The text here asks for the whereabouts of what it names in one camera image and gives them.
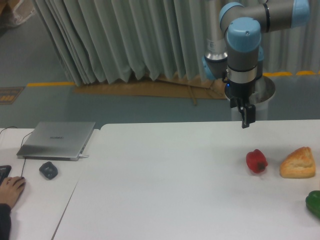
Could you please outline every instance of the laptop logo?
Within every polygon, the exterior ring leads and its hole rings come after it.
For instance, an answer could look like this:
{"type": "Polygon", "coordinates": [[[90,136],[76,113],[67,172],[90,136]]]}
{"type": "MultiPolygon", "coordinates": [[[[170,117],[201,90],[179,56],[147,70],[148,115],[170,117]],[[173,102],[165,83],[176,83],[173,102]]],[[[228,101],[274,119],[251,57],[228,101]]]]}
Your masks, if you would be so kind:
{"type": "Polygon", "coordinates": [[[64,139],[64,136],[51,136],[50,139],[64,139]]]}

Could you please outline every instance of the red bell pepper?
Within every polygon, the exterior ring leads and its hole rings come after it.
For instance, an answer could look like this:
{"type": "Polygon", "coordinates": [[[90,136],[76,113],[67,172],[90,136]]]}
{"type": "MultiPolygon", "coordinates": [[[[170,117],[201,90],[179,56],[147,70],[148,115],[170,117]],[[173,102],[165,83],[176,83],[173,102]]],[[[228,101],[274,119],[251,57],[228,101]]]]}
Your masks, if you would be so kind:
{"type": "Polygon", "coordinates": [[[263,172],[268,166],[265,155],[258,149],[248,152],[246,155],[246,164],[255,174],[263,172]]]}

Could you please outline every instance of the laptop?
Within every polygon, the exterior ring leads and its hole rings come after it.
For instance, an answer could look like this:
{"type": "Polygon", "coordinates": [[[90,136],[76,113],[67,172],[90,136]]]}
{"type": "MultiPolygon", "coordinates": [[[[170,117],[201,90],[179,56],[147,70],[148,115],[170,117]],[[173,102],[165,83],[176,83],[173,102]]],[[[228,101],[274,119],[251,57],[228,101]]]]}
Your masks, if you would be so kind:
{"type": "Polygon", "coordinates": [[[18,153],[19,158],[77,161],[95,122],[39,122],[18,153]]]}

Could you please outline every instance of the floor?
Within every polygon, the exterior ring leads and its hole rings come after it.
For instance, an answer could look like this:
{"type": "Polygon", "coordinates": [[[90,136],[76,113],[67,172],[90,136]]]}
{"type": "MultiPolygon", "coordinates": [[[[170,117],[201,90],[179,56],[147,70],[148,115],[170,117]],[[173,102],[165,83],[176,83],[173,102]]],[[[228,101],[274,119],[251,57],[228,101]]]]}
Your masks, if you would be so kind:
{"type": "MultiPolygon", "coordinates": [[[[272,77],[276,94],[269,120],[320,119],[320,75],[272,77]]],[[[53,45],[37,15],[0,29],[0,87],[66,82],[53,45]]],[[[73,93],[74,86],[26,87],[12,105],[0,105],[0,128],[34,128],[40,121],[114,123],[230,121],[227,100],[73,93]]]]}

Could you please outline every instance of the pastry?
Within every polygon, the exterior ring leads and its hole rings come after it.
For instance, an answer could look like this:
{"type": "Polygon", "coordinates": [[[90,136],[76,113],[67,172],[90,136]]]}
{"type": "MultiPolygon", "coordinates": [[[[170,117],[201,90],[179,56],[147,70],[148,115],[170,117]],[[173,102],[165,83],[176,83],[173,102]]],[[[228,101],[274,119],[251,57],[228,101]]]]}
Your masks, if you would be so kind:
{"type": "Polygon", "coordinates": [[[316,164],[310,147],[292,152],[280,165],[280,175],[286,179],[307,179],[316,174],[316,164]]]}

